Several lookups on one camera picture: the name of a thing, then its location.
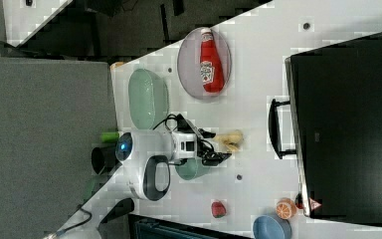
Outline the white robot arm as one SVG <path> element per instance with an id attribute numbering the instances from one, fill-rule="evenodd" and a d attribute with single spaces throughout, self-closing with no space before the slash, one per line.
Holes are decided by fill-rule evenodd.
<path id="1" fill-rule="evenodd" d="M 120 162 L 108 181 L 56 232 L 43 239 L 101 239 L 98 227 L 124 199 L 158 201 L 170 186 L 170 166 L 199 159 L 217 166 L 229 152 L 217 152 L 198 131 L 134 129 L 116 144 Z"/>

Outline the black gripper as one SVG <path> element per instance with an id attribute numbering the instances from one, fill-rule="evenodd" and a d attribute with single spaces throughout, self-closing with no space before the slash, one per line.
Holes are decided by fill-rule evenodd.
<path id="1" fill-rule="evenodd" d="M 216 152 L 214 146 L 209 139 L 214 138 L 216 134 L 202 128 L 198 129 L 200 136 L 197 139 L 198 149 L 197 156 L 202 159 L 202 163 L 206 166 L 217 166 L 232 156 L 230 152 Z"/>

